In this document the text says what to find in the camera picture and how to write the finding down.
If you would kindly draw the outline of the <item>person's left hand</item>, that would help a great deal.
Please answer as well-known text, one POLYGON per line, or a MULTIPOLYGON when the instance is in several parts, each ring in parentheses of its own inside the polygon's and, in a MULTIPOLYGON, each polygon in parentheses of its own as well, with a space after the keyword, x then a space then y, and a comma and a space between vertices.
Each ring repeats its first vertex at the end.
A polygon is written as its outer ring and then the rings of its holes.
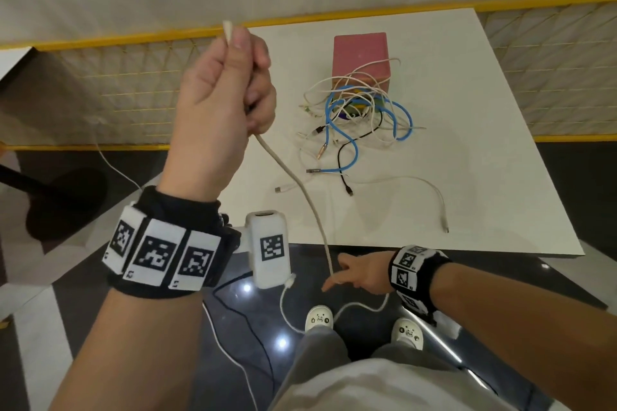
POLYGON ((214 86, 212 43, 183 75, 170 149, 159 192, 214 202, 240 168, 249 139, 275 119, 276 88, 266 42, 251 34, 253 71, 247 88, 214 86))

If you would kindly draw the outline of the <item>person's right hand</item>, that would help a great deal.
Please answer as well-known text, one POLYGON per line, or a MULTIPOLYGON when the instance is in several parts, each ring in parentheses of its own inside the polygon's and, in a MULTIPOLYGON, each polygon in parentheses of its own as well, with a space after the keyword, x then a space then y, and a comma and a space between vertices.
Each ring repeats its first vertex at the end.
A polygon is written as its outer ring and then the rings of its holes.
POLYGON ((339 284, 352 284, 355 288, 361 288, 374 295, 386 295, 394 291, 390 284, 390 261, 394 257, 394 251, 380 251, 364 254, 361 257, 361 269, 359 272, 335 272, 328 277, 322 292, 326 292, 339 284))

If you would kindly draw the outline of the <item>person's left forearm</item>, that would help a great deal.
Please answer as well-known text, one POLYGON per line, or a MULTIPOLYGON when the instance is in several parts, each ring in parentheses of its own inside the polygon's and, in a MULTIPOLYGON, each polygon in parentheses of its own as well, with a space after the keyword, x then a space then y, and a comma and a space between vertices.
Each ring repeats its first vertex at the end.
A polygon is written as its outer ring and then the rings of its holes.
POLYGON ((202 294, 144 299, 110 289, 49 411, 187 411, 202 294))

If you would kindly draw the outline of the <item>person's right forearm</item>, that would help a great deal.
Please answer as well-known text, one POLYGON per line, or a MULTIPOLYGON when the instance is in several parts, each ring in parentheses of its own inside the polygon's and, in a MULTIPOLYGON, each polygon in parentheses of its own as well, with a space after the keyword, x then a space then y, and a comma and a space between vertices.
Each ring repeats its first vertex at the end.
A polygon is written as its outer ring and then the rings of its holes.
POLYGON ((617 315, 454 262, 422 268, 418 288, 571 411, 617 411, 617 315))

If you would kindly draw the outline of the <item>white cartoon face shoe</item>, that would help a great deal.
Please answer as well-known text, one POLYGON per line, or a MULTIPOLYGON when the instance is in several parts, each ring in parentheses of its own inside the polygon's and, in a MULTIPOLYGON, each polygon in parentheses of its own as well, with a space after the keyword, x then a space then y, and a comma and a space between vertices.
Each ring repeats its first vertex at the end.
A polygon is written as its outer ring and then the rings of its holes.
POLYGON ((324 305, 311 308, 306 316, 304 331, 308 333, 314 328, 333 329, 334 318, 331 309, 324 305))
POLYGON ((425 343, 423 330, 415 321, 399 318, 392 327, 390 343, 405 343, 418 351, 422 351, 425 343))

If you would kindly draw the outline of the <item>black marker-tag right wristband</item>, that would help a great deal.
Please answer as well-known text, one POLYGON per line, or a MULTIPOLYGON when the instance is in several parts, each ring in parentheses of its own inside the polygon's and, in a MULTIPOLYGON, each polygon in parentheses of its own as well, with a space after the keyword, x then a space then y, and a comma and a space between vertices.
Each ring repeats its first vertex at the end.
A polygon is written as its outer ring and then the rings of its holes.
POLYGON ((438 269, 452 263, 442 251, 417 245, 400 248, 389 262, 389 282, 402 305, 429 322, 437 308, 430 287, 438 269))

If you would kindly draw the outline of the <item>black marker-tag wristband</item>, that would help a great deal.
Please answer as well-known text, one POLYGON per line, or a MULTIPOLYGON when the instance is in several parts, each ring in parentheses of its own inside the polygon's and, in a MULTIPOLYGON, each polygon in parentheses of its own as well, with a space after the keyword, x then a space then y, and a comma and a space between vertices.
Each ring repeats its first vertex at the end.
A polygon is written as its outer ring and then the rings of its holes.
POLYGON ((400 248, 389 262, 389 282, 402 305, 429 322, 437 308, 430 287, 438 269, 452 263, 442 251, 417 245, 400 248))
POLYGON ((142 299, 174 299, 214 287, 241 232, 218 201, 172 197, 155 186, 126 205, 105 249, 110 288, 142 299))

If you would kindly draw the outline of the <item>grey trousers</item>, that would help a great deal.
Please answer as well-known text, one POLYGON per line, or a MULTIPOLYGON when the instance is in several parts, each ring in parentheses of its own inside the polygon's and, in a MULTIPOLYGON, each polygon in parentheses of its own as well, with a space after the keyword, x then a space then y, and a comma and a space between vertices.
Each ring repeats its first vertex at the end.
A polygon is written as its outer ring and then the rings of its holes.
MULTIPOLYGON (((433 354, 423 350, 418 351, 405 343, 391 344, 389 342, 382 345, 368 359, 386 359, 402 365, 413 365, 432 370, 461 371, 433 354)), ((334 329, 323 327, 312 329, 298 344, 293 365, 269 411, 272 411, 277 401, 292 385, 304 383, 321 373, 350 363, 353 361, 349 357, 343 338, 334 329)))

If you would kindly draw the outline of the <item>yellow framed mesh fence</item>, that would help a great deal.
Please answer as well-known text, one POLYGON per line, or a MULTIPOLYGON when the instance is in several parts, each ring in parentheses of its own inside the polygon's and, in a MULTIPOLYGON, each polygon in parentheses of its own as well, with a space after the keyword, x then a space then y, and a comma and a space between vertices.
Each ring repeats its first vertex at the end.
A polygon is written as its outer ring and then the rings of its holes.
MULTIPOLYGON (((335 33, 381 31, 402 14, 462 10, 480 26, 538 143, 617 141, 617 0, 483 0, 337 10, 247 22, 291 34, 304 25, 317 73, 328 77, 335 33)), ((167 148, 181 73, 221 33, 193 29, 50 41, 0 50, 25 56, 0 80, 0 156, 4 151, 110 151, 167 148)))

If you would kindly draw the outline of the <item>pink box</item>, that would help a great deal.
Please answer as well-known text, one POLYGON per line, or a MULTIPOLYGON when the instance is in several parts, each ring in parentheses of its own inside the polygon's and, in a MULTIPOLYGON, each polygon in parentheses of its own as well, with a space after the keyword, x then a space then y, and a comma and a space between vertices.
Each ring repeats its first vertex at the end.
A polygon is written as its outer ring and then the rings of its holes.
POLYGON ((389 92, 392 60, 385 32, 334 37, 332 87, 376 87, 389 92))

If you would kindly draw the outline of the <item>purple and green object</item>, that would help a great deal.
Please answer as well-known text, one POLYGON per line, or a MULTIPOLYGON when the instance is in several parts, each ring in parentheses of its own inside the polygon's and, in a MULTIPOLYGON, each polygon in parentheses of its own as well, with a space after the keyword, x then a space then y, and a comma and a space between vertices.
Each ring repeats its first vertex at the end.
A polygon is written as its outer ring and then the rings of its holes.
POLYGON ((335 118, 355 120, 365 117, 371 111, 372 103, 365 98, 352 98, 337 105, 335 118))

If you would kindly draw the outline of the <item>white shirt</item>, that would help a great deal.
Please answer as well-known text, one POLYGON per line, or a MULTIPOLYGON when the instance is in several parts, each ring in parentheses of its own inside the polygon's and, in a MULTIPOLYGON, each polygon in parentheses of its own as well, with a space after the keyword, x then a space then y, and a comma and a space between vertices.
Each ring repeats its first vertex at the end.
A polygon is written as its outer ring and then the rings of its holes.
POLYGON ((461 371, 353 362, 289 387, 272 411, 517 411, 461 371))

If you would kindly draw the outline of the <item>black marker-tag left wristband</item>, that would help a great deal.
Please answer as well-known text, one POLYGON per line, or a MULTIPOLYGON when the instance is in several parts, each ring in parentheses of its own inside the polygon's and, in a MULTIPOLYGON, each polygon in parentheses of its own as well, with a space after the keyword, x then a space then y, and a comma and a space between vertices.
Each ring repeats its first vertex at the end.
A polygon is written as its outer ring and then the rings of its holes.
POLYGON ((105 249, 110 288, 142 299, 174 299, 214 287, 241 232, 218 201, 172 197, 155 186, 126 205, 105 249))

